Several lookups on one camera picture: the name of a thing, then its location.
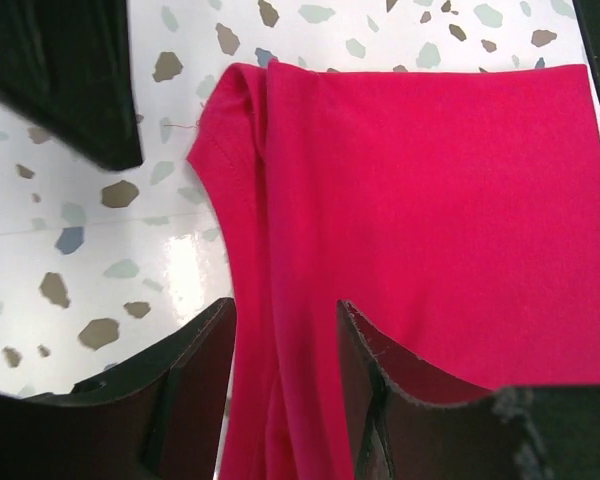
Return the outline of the magenta red t shirt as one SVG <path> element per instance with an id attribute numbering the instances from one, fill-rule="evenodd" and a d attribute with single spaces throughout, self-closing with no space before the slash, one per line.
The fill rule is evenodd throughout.
<path id="1" fill-rule="evenodd" d="M 188 159 L 237 305 L 222 478 L 352 477 L 340 300 L 481 387 L 600 384 L 600 135 L 586 66 L 235 63 Z"/>

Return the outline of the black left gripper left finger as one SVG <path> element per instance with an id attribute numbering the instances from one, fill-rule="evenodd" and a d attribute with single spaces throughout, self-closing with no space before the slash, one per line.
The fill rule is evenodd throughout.
<path id="1" fill-rule="evenodd" d="M 0 394 L 0 479 L 213 478 L 235 330 L 220 298 L 68 394 Z"/>

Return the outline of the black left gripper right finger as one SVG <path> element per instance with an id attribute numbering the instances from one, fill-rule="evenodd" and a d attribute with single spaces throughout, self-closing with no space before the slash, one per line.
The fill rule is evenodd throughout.
<path id="1" fill-rule="evenodd" d="M 600 386 L 490 391 L 436 368 L 337 304 L 357 479 L 600 479 Z"/>

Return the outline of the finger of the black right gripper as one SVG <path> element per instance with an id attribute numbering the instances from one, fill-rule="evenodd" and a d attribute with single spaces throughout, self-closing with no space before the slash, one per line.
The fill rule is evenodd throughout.
<path id="1" fill-rule="evenodd" d="M 0 103 L 93 164 L 143 163 L 124 1 L 0 1 Z"/>

